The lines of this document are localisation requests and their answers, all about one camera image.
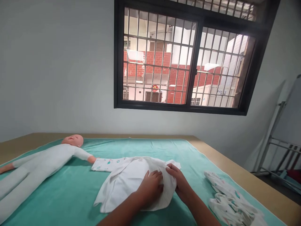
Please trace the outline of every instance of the black window frame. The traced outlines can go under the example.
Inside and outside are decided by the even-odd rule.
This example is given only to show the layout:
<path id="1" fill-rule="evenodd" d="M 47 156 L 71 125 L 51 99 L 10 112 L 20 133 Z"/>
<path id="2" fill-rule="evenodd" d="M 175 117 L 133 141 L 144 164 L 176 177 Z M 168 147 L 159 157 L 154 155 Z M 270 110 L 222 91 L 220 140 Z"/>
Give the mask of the black window frame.
<path id="1" fill-rule="evenodd" d="M 189 6 L 170 0 L 115 0 L 114 5 L 114 108 L 199 112 L 224 115 L 246 116 L 256 80 L 270 36 L 272 25 L 280 0 L 264 1 L 261 21 L 249 21 L 237 17 Z M 191 69 L 187 83 L 185 104 L 157 103 L 137 100 L 123 100 L 123 54 L 124 54 L 124 9 L 132 8 L 169 17 L 197 22 L 194 39 Z M 200 46 L 203 27 L 219 29 L 236 34 L 254 37 L 255 44 L 251 54 L 237 108 L 191 105 L 193 83 L 197 70 L 198 47 Z"/>

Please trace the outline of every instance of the glass pane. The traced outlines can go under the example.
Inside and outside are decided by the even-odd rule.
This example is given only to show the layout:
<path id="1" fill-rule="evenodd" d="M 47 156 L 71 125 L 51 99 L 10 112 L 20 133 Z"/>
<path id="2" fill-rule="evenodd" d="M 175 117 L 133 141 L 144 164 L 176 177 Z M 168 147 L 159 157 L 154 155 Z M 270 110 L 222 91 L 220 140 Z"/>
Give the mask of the glass pane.
<path id="1" fill-rule="evenodd" d="M 237 107 L 255 38 L 203 28 L 202 39 L 191 104 Z"/>
<path id="2" fill-rule="evenodd" d="M 255 21 L 256 12 L 258 12 L 258 5 L 249 4 L 243 1 L 237 0 L 178 0 L 178 3 L 187 4 L 189 6 L 195 6 L 203 8 L 205 10 L 211 10 L 230 16 L 240 17 L 241 12 L 246 12 L 249 16 L 242 14 L 242 19 L 248 19 Z"/>
<path id="3" fill-rule="evenodd" d="M 130 9 L 129 10 L 129 34 L 137 35 L 138 31 L 138 10 Z"/>
<path id="4" fill-rule="evenodd" d="M 164 40 L 165 38 L 165 24 L 166 24 L 166 16 L 159 15 L 158 17 L 158 32 L 157 39 Z"/>
<path id="5" fill-rule="evenodd" d="M 129 8 L 124 9 L 124 33 L 128 34 L 128 22 L 129 22 Z"/>
<path id="6" fill-rule="evenodd" d="M 176 27 L 174 29 L 174 42 L 177 43 L 182 43 L 183 37 L 182 34 L 184 35 L 184 20 L 182 19 L 176 19 Z"/>
<path id="7" fill-rule="evenodd" d="M 134 9 L 124 19 L 124 100 L 185 104 L 197 24 Z"/>
<path id="8" fill-rule="evenodd" d="M 147 12 L 140 11 L 139 13 L 139 36 L 147 37 Z"/>

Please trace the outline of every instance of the doll face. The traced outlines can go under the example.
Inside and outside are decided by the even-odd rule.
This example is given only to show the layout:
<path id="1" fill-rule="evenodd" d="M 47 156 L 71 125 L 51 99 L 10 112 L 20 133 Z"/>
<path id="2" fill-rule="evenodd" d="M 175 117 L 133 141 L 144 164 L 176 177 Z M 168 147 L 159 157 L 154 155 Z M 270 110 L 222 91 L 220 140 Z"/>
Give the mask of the doll face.
<path id="1" fill-rule="evenodd" d="M 84 143 L 84 138 L 81 135 L 74 134 L 70 137 L 65 137 L 62 141 L 62 144 L 70 144 L 72 146 L 81 147 Z"/>

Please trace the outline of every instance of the teal towel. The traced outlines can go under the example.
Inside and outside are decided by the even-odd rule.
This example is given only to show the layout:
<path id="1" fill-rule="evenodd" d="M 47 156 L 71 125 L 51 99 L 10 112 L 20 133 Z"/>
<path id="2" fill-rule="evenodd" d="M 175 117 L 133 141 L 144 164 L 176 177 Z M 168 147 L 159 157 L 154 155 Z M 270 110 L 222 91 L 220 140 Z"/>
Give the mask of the teal towel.
<path id="1" fill-rule="evenodd" d="M 53 141 L 18 157 L 45 150 L 61 143 Z M 249 193 L 237 185 L 227 174 L 210 162 L 189 142 L 180 139 L 85 139 L 82 148 L 95 157 L 117 159 L 133 156 L 150 156 L 164 161 L 181 163 L 187 181 L 208 206 L 215 192 L 204 176 L 204 171 L 215 172 L 265 215 L 268 225 L 285 225 Z M 10 172 L 0 175 L 0 180 Z M 30 197 L 3 223 L 3 225 L 85 225 L 95 226 L 107 214 L 100 213 L 100 205 L 93 207 L 98 191 L 108 172 L 91 171 L 91 164 L 72 158 L 57 173 L 47 178 Z M 176 193 L 170 205 L 155 212 L 140 212 L 132 225 L 196 225 Z"/>

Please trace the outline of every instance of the white baby garment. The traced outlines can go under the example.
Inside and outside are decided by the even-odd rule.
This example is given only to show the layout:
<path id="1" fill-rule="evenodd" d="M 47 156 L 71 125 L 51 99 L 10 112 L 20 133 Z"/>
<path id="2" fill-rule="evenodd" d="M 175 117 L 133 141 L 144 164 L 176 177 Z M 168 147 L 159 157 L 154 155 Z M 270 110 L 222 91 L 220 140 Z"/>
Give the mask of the white baby garment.
<path id="1" fill-rule="evenodd" d="M 149 172 L 158 170 L 161 171 L 163 175 L 163 193 L 152 206 L 145 210 L 155 211 L 166 208 L 169 205 L 177 186 L 176 179 L 169 175 L 165 170 L 167 167 L 166 165 L 169 163 L 174 164 L 179 169 L 181 168 L 181 165 L 174 160 L 164 162 L 160 159 L 148 156 L 106 159 L 105 161 L 104 159 L 98 159 L 98 162 L 95 162 L 92 166 L 92 170 L 96 169 L 100 171 L 100 169 L 103 169 L 102 171 L 112 172 L 101 186 L 95 199 L 94 206 L 102 203 L 100 207 L 101 213 L 112 212 L 131 193 L 137 191 L 148 170 Z"/>
<path id="2" fill-rule="evenodd" d="M 209 200 L 214 214 L 231 226 L 267 226 L 264 214 L 253 207 L 233 186 L 220 179 L 215 173 L 205 171 L 205 177 L 217 192 L 215 199 Z"/>

